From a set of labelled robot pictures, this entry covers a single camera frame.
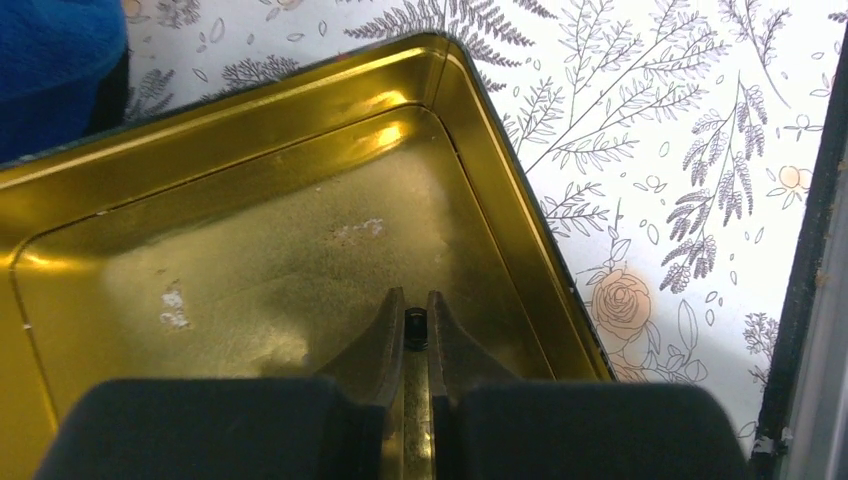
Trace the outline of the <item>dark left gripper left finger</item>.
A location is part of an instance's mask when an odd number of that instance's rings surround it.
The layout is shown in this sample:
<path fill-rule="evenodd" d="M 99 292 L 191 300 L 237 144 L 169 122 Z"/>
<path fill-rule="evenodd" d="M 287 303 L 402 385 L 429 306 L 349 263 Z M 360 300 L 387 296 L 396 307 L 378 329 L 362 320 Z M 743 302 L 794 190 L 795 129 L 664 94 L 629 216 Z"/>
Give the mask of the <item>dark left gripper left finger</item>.
<path fill-rule="evenodd" d="M 406 302 L 310 376 L 114 379 L 62 422 L 39 479 L 376 479 L 401 382 Z"/>

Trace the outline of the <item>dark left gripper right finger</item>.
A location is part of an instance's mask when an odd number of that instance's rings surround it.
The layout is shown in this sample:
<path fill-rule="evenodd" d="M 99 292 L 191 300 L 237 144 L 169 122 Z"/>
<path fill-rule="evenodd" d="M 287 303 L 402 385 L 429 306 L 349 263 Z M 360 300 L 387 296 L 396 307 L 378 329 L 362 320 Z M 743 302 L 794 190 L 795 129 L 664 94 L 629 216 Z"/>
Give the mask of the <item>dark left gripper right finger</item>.
<path fill-rule="evenodd" d="M 745 479 L 730 420 L 706 390 L 518 377 L 428 297 L 438 479 Z"/>

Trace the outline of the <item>black chess pawn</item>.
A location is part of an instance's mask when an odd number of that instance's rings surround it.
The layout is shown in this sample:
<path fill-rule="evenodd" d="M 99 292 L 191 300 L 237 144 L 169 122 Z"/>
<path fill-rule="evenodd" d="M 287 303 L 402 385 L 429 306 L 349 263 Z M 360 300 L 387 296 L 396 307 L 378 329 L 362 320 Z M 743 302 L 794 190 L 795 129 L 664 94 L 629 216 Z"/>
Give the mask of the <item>black chess pawn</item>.
<path fill-rule="evenodd" d="M 404 312 L 404 346 L 413 352 L 428 348 L 427 310 L 411 307 Z"/>

